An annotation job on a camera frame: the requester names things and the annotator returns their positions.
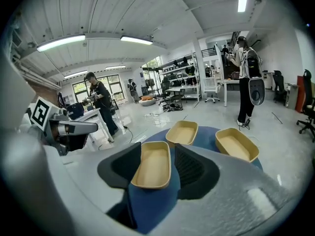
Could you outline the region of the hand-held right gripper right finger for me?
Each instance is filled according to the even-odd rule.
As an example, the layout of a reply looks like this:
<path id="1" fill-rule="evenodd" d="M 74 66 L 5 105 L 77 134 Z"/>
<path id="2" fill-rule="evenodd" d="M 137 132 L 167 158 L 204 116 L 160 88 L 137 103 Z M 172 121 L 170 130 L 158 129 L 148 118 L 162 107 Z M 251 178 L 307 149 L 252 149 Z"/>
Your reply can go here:
<path id="1" fill-rule="evenodd" d="M 137 190 L 137 230 L 151 236 L 265 236 L 296 200 L 261 169 L 200 147 L 171 150 L 161 190 Z"/>

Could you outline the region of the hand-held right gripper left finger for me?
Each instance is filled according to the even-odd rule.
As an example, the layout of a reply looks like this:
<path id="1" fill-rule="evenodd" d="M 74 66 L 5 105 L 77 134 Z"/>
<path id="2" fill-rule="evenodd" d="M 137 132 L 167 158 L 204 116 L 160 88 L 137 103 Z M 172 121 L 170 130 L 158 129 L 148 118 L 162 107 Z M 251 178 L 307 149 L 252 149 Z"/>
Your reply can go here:
<path id="1" fill-rule="evenodd" d="M 46 232 L 133 232 L 130 177 L 112 166 L 140 143 L 75 157 L 38 142 L 2 145 L 2 176 L 22 212 Z"/>

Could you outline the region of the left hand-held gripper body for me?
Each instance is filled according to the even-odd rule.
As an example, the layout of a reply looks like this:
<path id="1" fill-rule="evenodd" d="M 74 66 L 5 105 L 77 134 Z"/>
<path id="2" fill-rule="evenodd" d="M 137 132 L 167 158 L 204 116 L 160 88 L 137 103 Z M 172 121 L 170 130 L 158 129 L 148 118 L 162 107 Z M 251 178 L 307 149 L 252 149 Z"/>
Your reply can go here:
<path id="1" fill-rule="evenodd" d="M 29 123 L 24 124 L 24 132 L 37 138 L 43 145 L 57 149 L 60 156 L 70 151 L 83 149 L 87 135 L 60 135 L 59 121 L 73 121 L 69 118 L 65 108 L 59 108 L 51 102 L 39 97 L 28 107 L 25 118 Z"/>

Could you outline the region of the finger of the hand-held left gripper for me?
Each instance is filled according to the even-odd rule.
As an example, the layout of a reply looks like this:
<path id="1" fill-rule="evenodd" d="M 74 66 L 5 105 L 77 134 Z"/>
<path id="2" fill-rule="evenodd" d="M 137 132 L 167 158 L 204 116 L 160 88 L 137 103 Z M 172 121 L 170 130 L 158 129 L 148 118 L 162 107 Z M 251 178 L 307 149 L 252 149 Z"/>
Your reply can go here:
<path id="1" fill-rule="evenodd" d="M 98 130 L 98 124 L 80 121 L 59 121 L 60 135 L 87 135 Z"/>

